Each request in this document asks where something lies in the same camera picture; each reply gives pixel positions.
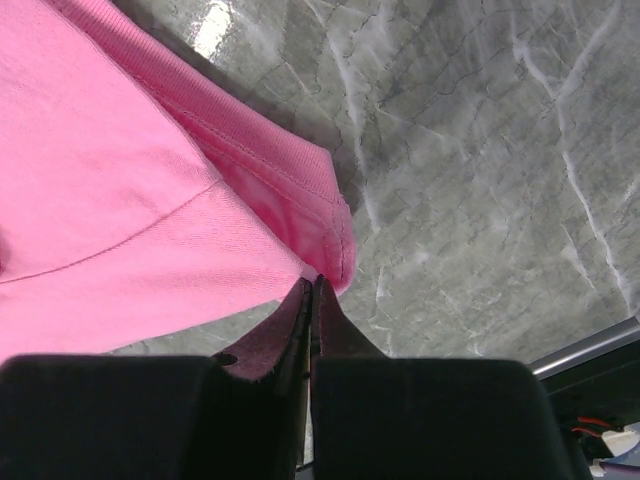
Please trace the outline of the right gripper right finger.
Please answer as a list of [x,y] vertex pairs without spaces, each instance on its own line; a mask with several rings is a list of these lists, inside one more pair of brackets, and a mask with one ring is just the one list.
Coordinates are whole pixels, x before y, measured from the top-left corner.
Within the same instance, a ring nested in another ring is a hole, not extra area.
[[569,479],[546,393],[512,360],[385,356],[313,287],[318,479]]

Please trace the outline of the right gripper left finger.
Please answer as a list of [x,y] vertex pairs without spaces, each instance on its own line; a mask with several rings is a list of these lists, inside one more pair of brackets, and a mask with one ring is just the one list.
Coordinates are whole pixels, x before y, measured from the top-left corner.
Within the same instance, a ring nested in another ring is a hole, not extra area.
[[311,285],[212,356],[23,355],[1,368],[5,479],[290,479]]

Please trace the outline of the pink t shirt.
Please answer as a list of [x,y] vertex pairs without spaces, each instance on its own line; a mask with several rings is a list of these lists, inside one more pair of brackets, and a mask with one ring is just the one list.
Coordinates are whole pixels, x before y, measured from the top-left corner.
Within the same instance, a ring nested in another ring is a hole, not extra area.
[[102,353],[352,281],[330,154],[108,1],[1,5],[1,355]]

